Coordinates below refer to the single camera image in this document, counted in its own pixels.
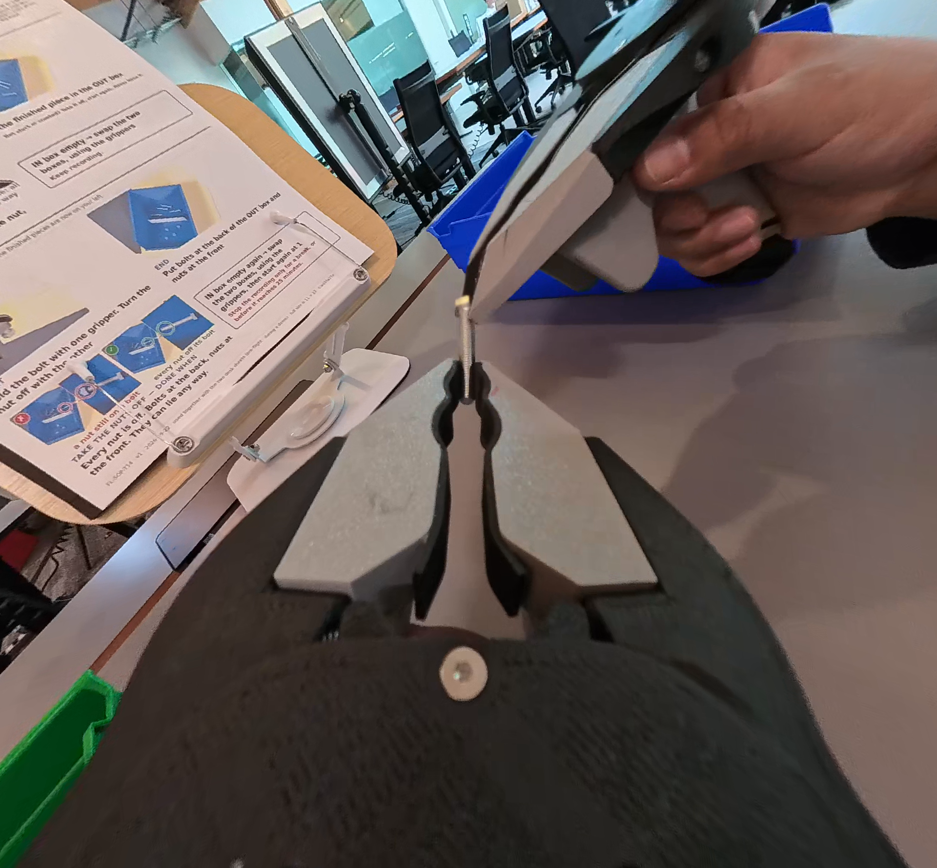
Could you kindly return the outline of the blue plastic bin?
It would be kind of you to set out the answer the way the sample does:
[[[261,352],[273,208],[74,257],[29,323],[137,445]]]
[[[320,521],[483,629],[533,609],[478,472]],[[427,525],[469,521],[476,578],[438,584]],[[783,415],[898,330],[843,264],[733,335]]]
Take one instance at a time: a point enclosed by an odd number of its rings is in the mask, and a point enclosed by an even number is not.
[[[801,10],[788,17],[763,26],[764,32],[816,32],[831,33],[833,20],[830,7],[826,3]],[[438,218],[428,227],[449,254],[453,263],[466,271],[469,258],[478,242],[488,219],[492,216],[501,199],[510,178],[517,170],[522,159],[535,142],[534,135],[522,130],[509,143],[498,158],[489,164],[472,182],[447,206]],[[767,269],[752,270],[741,280],[712,283],[697,278],[679,266],[674,260],[661,257],[658,265],[644,286],[644,291],[677,291],[691,289],[715,289],[725,286],[756,285],[774,275],[781,266],[790,261],[799,251],[798,241],[781,243],[776,246],[774,264]],[[543,271],[536,272],[510,298],[513,301],[554,299],[584,295],[609,295],[615,288],[603,280],[592,288],[576,290],[564,285],[553,276]]]

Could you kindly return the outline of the row of black office chairs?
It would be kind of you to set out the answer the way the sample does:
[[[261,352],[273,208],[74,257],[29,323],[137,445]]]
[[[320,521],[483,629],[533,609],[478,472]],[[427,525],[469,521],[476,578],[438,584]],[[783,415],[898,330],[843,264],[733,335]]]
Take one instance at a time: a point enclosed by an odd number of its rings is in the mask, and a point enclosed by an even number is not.
[[[541,49],[541,60],[557,68],[552,97],[571,83],[569,59],[550,20],[545,17],[538,28],[526,32],[519,47],[512,40],[506,9],[499,9],[484,19],[485,56],[474,63],[478,87],[466,101],[476,107],[467,124],[485,126],[496,134],[484,161],[498,157],[498,148],[507,146],[524,130],[536,133],[545,121],[540,106],[530,105],[530,89],[524,78],[528,68],[522,52]],[[446,193],[449,181],[460,191],[476,176],[471,155],[462,141],[448,109],[443,104],[436,81],[424,65],[413,74],[394,82],[401,102],[407,135],[414,151],[412,182],[428,193],[428,225],[453,196]]]

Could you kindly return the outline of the printed instruction sheet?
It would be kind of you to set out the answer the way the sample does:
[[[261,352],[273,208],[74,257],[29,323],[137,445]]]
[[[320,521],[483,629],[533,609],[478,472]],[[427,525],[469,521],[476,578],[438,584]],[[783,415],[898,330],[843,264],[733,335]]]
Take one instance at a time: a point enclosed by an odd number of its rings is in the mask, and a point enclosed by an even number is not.
[[[2,0],[2,463],[98,517],[237,421],[371,249],[63,0]]]

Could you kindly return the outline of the instruction sheet on stand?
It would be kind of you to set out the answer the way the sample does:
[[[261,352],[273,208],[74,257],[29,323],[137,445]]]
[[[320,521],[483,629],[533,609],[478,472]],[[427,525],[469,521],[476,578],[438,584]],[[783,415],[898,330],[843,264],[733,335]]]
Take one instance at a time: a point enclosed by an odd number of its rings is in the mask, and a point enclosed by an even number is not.
[[[248,378],[258,382],[255,393],[241,399],[235,412],[209,433],[214,439],[212,443],[204,440],[186,455],[168,451],[99,516],[83,515],[65,499],[6,463],[1,465],[2,502],[20,499],[49,517],[84,525],[116,523],[157,508],[194,474],[207,470],[208,462],[231,454],[229,439],[245,438],[258,428],[275,404],[300,380],[301,369],[321,352],[327,338],[348,322],[392,274],[397,258],[392,231],[282,127],[250,101],[226,88],[203,83],[183,84],[180,88],[297,191],[306,200],[307,209],[317,208],[372,250],[365,264],[369,280],[342,313],[317,329],[312,328],[311,321],[300,323],[260,361],[248,374]]]

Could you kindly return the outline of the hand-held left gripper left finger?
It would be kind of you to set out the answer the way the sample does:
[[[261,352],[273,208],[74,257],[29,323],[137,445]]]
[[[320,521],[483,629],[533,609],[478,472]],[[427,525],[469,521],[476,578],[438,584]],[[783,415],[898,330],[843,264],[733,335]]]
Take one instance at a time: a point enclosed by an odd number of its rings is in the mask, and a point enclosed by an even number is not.
[[[437,365],[352,429],[274,580],[284,590],[373,602],[404,587],[425,620],[447,556],[448,447],[462,367]]]

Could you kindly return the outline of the white office desk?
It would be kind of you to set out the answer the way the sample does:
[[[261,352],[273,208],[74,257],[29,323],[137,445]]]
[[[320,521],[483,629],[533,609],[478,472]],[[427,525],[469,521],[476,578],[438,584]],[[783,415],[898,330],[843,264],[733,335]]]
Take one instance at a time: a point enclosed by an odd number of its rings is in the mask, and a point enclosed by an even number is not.
[[[548,19],[542,9],[530,13],[523,17],[510,20],[511,40],[513,43],[520,42],[527,35],[543,29],[548,24]],[[437,84],[446,84],[455,81],[464,76],[464,73],[476,62],[480,61],[486,55],[486,42],[480,40],[472,43],[462,53],[458,54],[455,63],[449,68],[438,72],[436,75]]]

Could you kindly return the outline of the person's right forearm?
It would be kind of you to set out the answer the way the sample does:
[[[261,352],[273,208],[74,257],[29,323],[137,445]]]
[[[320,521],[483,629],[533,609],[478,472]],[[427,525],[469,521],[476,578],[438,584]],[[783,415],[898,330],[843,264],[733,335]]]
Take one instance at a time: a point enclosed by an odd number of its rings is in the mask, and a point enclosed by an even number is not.
[[[886,265],[900,270],[937,263],[935,218],[885,218],[866,229],[868,242]]]

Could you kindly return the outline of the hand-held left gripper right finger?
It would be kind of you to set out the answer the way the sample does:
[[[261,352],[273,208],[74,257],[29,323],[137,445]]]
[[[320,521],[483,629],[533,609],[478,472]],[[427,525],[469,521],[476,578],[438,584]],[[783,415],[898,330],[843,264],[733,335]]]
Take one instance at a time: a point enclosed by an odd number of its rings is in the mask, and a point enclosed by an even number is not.
[[[586,437],[498,369],[472,367],[486,577],[510,617],[659,580]]]

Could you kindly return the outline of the person's right hand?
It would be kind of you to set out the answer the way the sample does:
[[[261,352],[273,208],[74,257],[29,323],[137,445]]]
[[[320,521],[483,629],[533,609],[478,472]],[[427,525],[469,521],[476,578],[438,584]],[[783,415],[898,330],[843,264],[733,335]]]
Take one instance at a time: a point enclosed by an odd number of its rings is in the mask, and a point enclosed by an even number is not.
[[[633,168],[656,195],[663,257],[720,281],[755,268],[755,208],[716,208],[695,192],[738,171],[753,176],[788,240],[936,219],[935,41],[757,36]]]

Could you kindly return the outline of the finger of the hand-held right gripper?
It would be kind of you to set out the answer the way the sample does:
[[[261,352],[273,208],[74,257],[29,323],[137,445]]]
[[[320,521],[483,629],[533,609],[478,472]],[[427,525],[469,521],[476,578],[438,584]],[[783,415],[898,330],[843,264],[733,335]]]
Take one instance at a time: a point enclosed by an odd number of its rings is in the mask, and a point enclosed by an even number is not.
[[[482,321],[537,273],[575,292],[599,282],[643,288],[659,252],[650,206],[628,177],[615,182],[591,152],[547,168],[512,212],[491,225],[468,269],[468,317]]]
[[[657,63],[656,55],[649,55],[637,61],[629,69],[616,77],[610,85],[599,90],[597,97],[588,100],[585,89],[577,89],[541,129],[536,141],[525,155],[517,170],[509,180],[501,199],[488,219],[478,242],[472,251],[467,270],[463,295],[469,296],[469,263],[479,241],[491,225],[498,227],[504,220],[496,213],[504,209],[508,213],[525,195],[530,193],[535,183],[541,179],[547,168],[553,164],[564,166],[580,155],[591,152],[598,157],[612,179],[617,182],[628,177],[629,165],[622,169],[605,161],[600,155],[600,140],[612,138],[612,127],[629,112],[642,90],[650,85],[650,72]]]

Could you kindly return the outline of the green plastic bin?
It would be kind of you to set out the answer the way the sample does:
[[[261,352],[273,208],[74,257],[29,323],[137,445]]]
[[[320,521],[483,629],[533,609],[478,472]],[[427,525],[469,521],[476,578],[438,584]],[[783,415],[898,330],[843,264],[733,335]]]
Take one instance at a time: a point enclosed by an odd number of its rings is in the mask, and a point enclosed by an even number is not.
[[[1,865],[16,866],[94,756],[122,693],[86,671],[1,765]]]

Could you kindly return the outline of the grey mobile whiteboard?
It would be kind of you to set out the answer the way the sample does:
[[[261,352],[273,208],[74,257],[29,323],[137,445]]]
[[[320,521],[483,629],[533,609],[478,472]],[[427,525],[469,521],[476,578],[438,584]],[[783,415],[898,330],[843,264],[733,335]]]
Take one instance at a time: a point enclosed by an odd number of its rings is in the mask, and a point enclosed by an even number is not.
[[[244,51],[328,167],[367,204],[409,148],[321,5],[248,34]]]

